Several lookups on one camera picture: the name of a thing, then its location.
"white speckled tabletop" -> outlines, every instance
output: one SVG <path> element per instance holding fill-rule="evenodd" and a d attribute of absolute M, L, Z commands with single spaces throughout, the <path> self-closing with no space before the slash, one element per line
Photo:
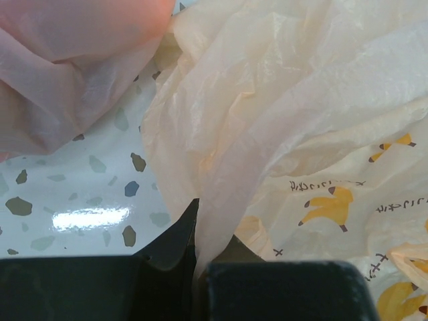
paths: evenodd
<path fill-rule="evenodd" d="M 139 133 L 156 73 L 147 66 L 115 108 L 55 154 L 0 164 L 0 257 L 131 254 L 169 227 Z"/>

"gray speckle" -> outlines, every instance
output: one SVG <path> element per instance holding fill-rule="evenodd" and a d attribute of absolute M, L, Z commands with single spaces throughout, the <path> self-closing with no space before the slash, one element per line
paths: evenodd
<path fill-rule="evenodd" d="M 101 202 L 102 202 L 102 198 L 98 196 L 98 197 L 94 197 L 93 199 L 90 199 L 89 201 L 86 202 L 86 204 L 91 206 L 99 206 Z"/>
<path fill-rule="evenodd" d="M 102 238 L 104 239 L 104 245 L 108 247 L 110 244 L 110 240 L 112 239 L 112 236 L 109 231 L 102 232 Z"/>
<path fill-rule="evenodd" d="M 151 213 L 150 219 L 157 227 L 164 227 L 171 222 L 171 218 L 168 213 Z"/>
<path fill-rule="evenodd" d="M 70 197 L 68 198 L 69 201 L 74 201 L 75 199 L 78 198 L 78 194 L 77 193 L 73 193 L 70 195 Z"/>
<path fill-rule="evenodd" d="M 20 197 L 14 197 L 6 202 L 6 207 L 14 215 L 27 216 L 30 215 L 33 210 L 33 204 L 24 201 Z"/>
<path fill-rule="evenodd" d="M 43 207 L 43 210 L 46 212 L 46 213 L 49 213 L 49 214 L 55 214 L 55 211 L 53 210 L 53 209 L 50 209 L 49 207 Z"/>
<path fill-rule="evenodd" d="M 28 231 L 28 225 L 26 223 L 21 223 L 22 232 Z"/>
<path fill-rule="evenodd" d="M 5 178 L 3 177 L 3 174 L 0 173 L 0 197 L 4 196 L 9 191 L 9 185 L 7 185 L 7 182 Z"/>
<path fill-rule="evenodd" d="M 140 156 L 135 153 L 131 153 L 131 159 L 132 163 L 134 164 L 134 168 L 137 172 L 144 172 L 146 168 L 146 161 Z"/>
<path fill-rule="evenodd" d="M 114 125 L 117 129 L 126 132 L 129 128 L 128 119 L 126 118 L 123 108 L 119 108 L 114 117 Z"/>
<path fill-rule="evenodd" d="M 39 239 L 35 239 L 31 242 L 30 248 L 35 249 L 37 251 L 44 251 L 49 246 L 51 246 L 54 241 L 54 236 L 40 237 Z"/>
<path fill-rule="evenodd" d="M 125 242 L 125 246 L 132 247 L 135 245 L 136 241 L 136 233 L 131 225 L 125 227 L 122 232 L 123 241 Z"/>
<path fill-rule="evenodd" d="M 19 252 L 15 251 L 14 249 L 8 249 L 7 250 L 7 254 L 9 254 L 9 255 L 17 255 L 17 254 L 19 254 Z"/>
<path fill-rule="evenodd" d="M 105 173 L 107 166 L 94 155 L 89 156 L 89 165 L 95 173 Z"/>
<path fill-rule="evenodd" d="M 140 185 L 136 181 L 129 182 L 125 186 L 125 196 L 132 197 L 136 195 L 137 190 L 140 188 Z"/>
<path fill-rule="evenodd" d="M 157 72 L 157 73 L 155 73 L 155 74 L 152 75 L 152 78 L 154 80 L 156 80 L 156 79 L 158 79 L 158 77 L 159 77 L 160 74 L 161 74 L 160 72 Z"/>
<path fill-rule="evenodd" d="M 76 137 L 73 138 L 74 142 L 77 142 L 78 140 L 83 140 L 85 139 L 85 136 L 83 134 L 77 135 Z"/>
<path fill-rule="evenodd" d="M 18 175 L 18 177 L 16 178 L 16 183 L 19 184 L 24 184 L 27 181 L 27 171 L 25 169 L 23 169 L 20 174 Z"/>
<path fill-rule="evenodd" d="M 113 186 L 117 180 L 118 180 L 118 177 L 117 177 L 117 176 L 113 177 L 113 178 L 110 180 L 110 182 L 108 182 L 108 186 Z"/>
<path fill-rule="evenodd" d="M 58 175 L 48 176 L 47 179 L 50 179 L 51 181 L 54 181 L 54 182 L 61 182 L 61 181 L 64 181 L 66 177 L 62 174 L 58 174 Z"/>

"banana print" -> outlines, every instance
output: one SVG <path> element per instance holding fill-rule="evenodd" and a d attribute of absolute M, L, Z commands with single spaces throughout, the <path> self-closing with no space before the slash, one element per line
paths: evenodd
<path fill-rule="evenodd" d="M 428 261 L 425 259 L 411 260 L 413 265 L 421 271 L 428 273 Z"/>
<path fill-rule="evenodd" d="M 345 223 L 348 219 L 349 204 L 354 201 L 352 193 L 343 187 L 330 187 L 328 192 L 333 195 L 334 198 L 314 197 L 306 202 L 305 207 L 315 206 L 318 208 L 310 211 L 303 220 L 299 222 L 299 226 L 316 217 L 326 217 L 336 222 L 343 232 L 348 231 Z"/>
<path fill-rule="evenodd" d="M 400 282 L 386 289 L 377 302 L 382 321 L 401 321 L 423 309 L 422 302 L 427 295 L 407 299 L 418 287 L 411 282 Z"/>
<path fill-rule="evenodd" d="M 419 312 L 423 313 L 425 316 L 428 316 L 428 306 L 420 306 Z"/>
<path fill-rule="evenodd" d="M 410 136 L 409 133 L 407 133 L 406 135 L 404 135 L 400 139 L 396 140 L 395 144 L 407 145 L 407 146 L 410 146 L 410 147 L 415 147 L 416 146 L 416 144 L 414 142 L 412 142 L 412 137 Z M 368 159 L 368 161 L 370 163 L 374 163 L 375 161 L 377 161 L 379 159 L 379 157 L 382 156 L 382 154 L 384 153 L 384 151 L 388 150 L 391 146 L 392 146 L 392 144 L 381 144 L 379 146 L 379 148 L 381 150 L 383 150 L 383 152 L 378 152 L 377 154 L 372 155 Z"/>

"plastic bag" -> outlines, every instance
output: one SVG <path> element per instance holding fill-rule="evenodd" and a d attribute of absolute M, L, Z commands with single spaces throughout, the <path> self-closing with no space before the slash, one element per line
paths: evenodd
<path fill-rule="evenodd" d="M 201 0 L 174 18 L 142 137 L 171 213 L 201 199 L 197 275 L 256 217 L 244 243 L 263 258 L 349 261 L 383 320 L 420 319 L 426 257 L 403 259 L 412 274 L 390 251 L 428 243 L 427 16 L 424 1 Z"/>
<path fill-rule="evenodd" d="M 0 160 L 53 152 L 107 112 L 154 55 L 174 0 L 0 3 Z"/>

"blue speckle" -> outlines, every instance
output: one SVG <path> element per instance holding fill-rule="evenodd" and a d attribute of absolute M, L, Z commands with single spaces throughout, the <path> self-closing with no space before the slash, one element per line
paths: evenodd
<path fill-rule="evenodd" d="M 140 188 L 140 185 L 138 185 L 136 181 L 129 182 L 125 186 L 125 196 L 127 197 L 135 196 L 139 188 Z"/>

